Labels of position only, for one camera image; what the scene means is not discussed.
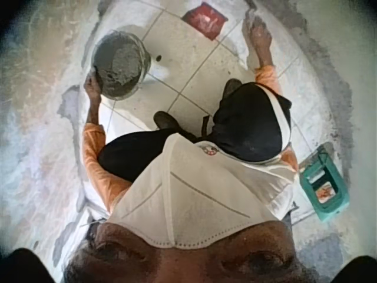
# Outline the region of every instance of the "black shoe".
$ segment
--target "black shoe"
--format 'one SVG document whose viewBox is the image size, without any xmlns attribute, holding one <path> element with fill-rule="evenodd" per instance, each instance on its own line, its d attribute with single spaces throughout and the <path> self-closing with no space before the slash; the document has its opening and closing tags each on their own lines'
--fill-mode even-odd
<svg viewBox="0 0 377 283">
<path fill-rule="evenodd" d="M 241 81 L 236 78 L 231 78 L 229 81 L 226 82 L 224 92 L 223 92 L 223 99 L 227 98 L 231 95 L 235 90 L 237 90 L 242 85 Z"/>
<path fill-rule="evenodd" d="M 164 111 L 158 111 L 153 116 L 153 121 L 160 130 L 163 129 L 175 129 L 179 131 L 181 127 L 178 121 L 170 114 Z"/>
</svg>

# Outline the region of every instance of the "person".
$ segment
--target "person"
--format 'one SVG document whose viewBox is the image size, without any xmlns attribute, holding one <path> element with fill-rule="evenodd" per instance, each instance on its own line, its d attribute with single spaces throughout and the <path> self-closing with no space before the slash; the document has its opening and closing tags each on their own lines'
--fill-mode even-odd
<svg viewBox="0 0 377 283">
<path fill-rule="evenodd" d="M 280 221 L 298 175 L 291 102 L 282 96 L 272 36 L 258 17 L 250 39 L 260 61 L 256 82 L 226 83 L 205 137 L 158 112 L 159 130 L 105 145 L 101 90 L 88 76 L 84 164 L 110 217 L 75 252 L 66 282 L 309 281 Z"/>
</svg>

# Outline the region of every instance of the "green plastic stool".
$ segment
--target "green plastic stool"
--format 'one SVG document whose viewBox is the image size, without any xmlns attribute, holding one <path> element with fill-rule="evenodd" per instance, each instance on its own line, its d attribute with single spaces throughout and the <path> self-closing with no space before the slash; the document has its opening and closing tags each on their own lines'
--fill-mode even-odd
<svg viewBox="0 0 377 283">
<path fill-rule="evenodd" d="M 317 149 L 313 163 L 300 174 L 300 183 L 321 221 L 328 221 L 349 204 L 346 183 L 323 146 Z M 321 203 L 316 191 L 327 185 L 331 185 L 335 195 Z"/>
</svg>

